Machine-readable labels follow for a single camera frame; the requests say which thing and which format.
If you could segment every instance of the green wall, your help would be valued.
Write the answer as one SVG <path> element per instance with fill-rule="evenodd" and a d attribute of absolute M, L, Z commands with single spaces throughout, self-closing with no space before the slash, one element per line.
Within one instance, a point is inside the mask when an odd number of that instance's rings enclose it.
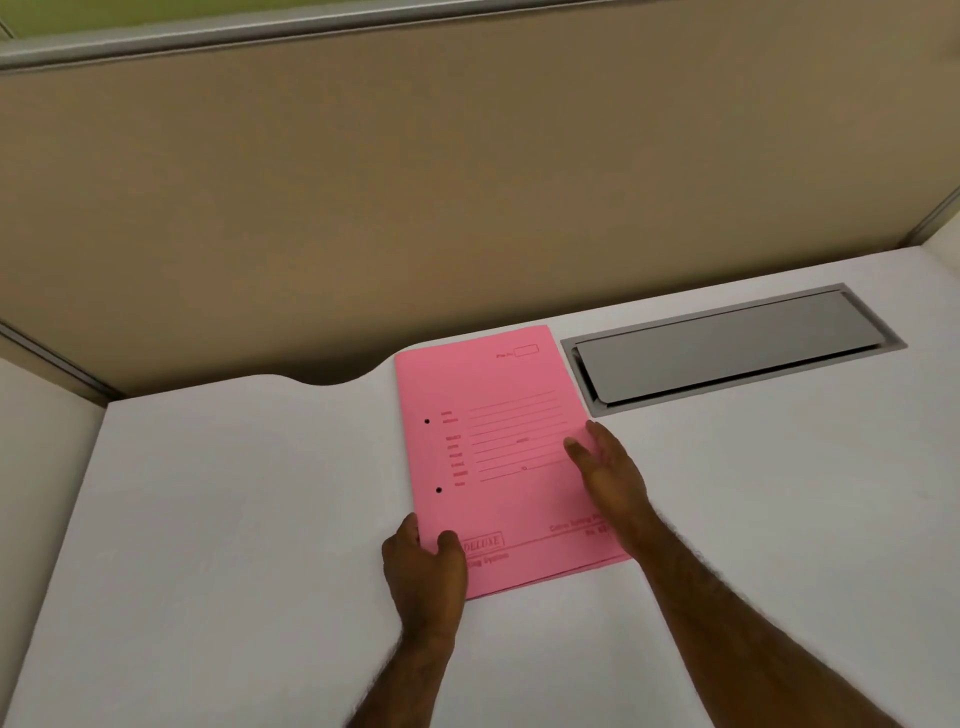
<path fill-rule="evenodd" d="M 31 37 L 316 4 L 317 0 L 0 0 L 0 19 L 15 37 Z"/>

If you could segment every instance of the hand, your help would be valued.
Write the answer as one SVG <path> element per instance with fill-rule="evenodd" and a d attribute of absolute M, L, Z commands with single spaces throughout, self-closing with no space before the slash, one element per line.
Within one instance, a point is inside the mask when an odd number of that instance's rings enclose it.
<path fill-rule="evenodd" d="M 640 541 L 660 517 L 647 498 L 647 486 L 630 455 L 613 433 L 596 422 L 587 422 L 587 432 L 599 454 L 572 437 L 564 440 L 566 454 L 580 469 L 593 504 L 613 528 L 624 549 L 634 554 Z"/>
<path fill-rule="evenodd" d="M 383 542 L 383 574 L 406 640 L 437 639 L 450 648 L 467 598 L 467 559 L 453 531 L 438 539 L 432 554 L 420 546 L 417 516 L 411 513 Z"/>

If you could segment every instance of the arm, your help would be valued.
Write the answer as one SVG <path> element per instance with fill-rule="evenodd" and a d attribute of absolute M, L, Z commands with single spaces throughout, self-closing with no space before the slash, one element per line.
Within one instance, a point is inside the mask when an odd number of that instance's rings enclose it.
<path fill-rule="evenodd" d="M 457 535 L 440 535 L 436 555 L 420 547 L 410 514 L 383 543 L 383 572 L 400 615 L 393 656 L 347 728 L 427 728 L 467 596 L 467 560 Z"/>
<path fill-rule="evenodd" d="M 717 728 L 898 728 L 862 693 L 737 596 L 663 522 L 634 461 L 587 423 L 594 457 L 567 454 L 624 549 L 650 583 L 690 678 Z"/>

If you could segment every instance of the forearm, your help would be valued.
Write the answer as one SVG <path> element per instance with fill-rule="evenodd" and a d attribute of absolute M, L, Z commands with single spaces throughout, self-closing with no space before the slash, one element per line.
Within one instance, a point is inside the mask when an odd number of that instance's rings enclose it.
<path fill-rule="evenodd" d="M 737 596 L 655 514 L 628 550 L 717 728 L 898 725 Z"/>
<path fill-rule="evenodd" d="M 427 728 L 453 641 L 402 637 L 347 728 Z"/>

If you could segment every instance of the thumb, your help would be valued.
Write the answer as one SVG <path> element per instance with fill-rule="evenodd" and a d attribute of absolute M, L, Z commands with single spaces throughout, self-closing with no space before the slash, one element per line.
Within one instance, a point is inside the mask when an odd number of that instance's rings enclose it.
<path fill-rule="evenodd" d="M 564 439 L 564 449 L 566 450 L 567 456 L 573 461 L 573 464 L 580 469 L 580 474 L 584 477 L 585 482 L 589 480 L 591 475 L 603 467 L 587 448 L 572 437 Z"/>
<path fill-rule="evenodd" d="M 440 556 L 464 557 L 464 548 L 460 545 L 460 538 L 453 531 L 444 531 L 437 537 L 437 553 Z"/>

